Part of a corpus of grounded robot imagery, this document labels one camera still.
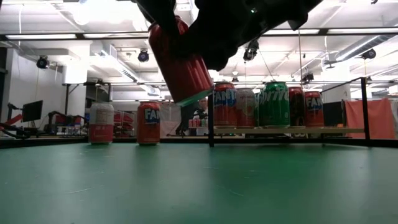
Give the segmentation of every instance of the wooden shelf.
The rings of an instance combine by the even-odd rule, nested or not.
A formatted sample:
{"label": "wooden shelf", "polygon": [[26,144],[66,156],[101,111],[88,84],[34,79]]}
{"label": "wooden shelf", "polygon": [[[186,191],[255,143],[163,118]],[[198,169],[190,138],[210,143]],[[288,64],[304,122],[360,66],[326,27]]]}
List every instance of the wooden shelf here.
{"label": "wooden shelf", "polygon": [[347,134],[364,133],[361,128],[214,128],[215,134]]}

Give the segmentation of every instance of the ceiling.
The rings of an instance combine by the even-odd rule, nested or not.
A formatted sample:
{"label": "ceiling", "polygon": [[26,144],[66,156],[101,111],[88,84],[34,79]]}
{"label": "ceiling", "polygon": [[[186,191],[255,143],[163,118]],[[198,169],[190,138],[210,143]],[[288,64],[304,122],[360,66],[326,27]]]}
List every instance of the ceiling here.
{"label": "ceiling", "polygon": [[[183,20],[192,23],[195,9],[192,0],[177,0],[176,14]],[[13,1],[3,0],[0,11],[0,34],[28,33],[71,33],[71,32],[127,32],[146,31],[148,24],[131,1],[96,0],[97,5],[89,9],[82,8],[79,3],[63,3],[58,1]],[[308,22],[302,28],[320,29],[325,27],[392,27],[398,18],[398,1],[379,0],[371,4],[370,0],[324,0],[309,15]],[[282,24],[278,29],[288,29]],[[212,73],[216,80],[230,81],[233,72],[238,72],[239,81],[259,82],[271,79],[281,81],[300,80],[301,73],[313,72],[315,79],[320,80],[351,80],[359,76],[373,74],[373,80],[393,80],[398,78],[398,70],[378,75],[378,73],[396,66],[398,37],[393,37],[374,48],[377,57],[367,60],[352,58],[336,63],[327,70],[323,64],[331,55],[361,40],[363,36],[314,36],[314,37],[261,37],[260,49],[254,60],[244,63],[244,46],[230,58],[227,66],[219,73]],[[48,42],[24,42],[28,48],[68,48],[79,45],[80,40]],[[103,49],[110,45],[118,50],[118,59],[136,72],[143,82],[161,82],[162,75],[158,72],[157,63],[149,49],[149,61],[140,63],[137,59],[140,49],[149,48],[145,40],[96,40],[93,46]],[[110,82],[126,82],[117,71],[108,69],[104,63],[91,54],[89,77],[98,77]],[[341,67],[348,69],[342,73]],[[120,91],[139,90],[138,87],[118,87]]]}

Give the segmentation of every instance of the table surface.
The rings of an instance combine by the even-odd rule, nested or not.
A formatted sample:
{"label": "table surface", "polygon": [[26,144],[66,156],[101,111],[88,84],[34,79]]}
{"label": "table surface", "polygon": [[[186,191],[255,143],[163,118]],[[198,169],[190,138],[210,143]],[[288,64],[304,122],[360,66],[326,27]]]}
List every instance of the table surface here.
{"label": "table surface", "polygon": [[0,223],[398,223],[398,150],[136,144],[0,150]]}

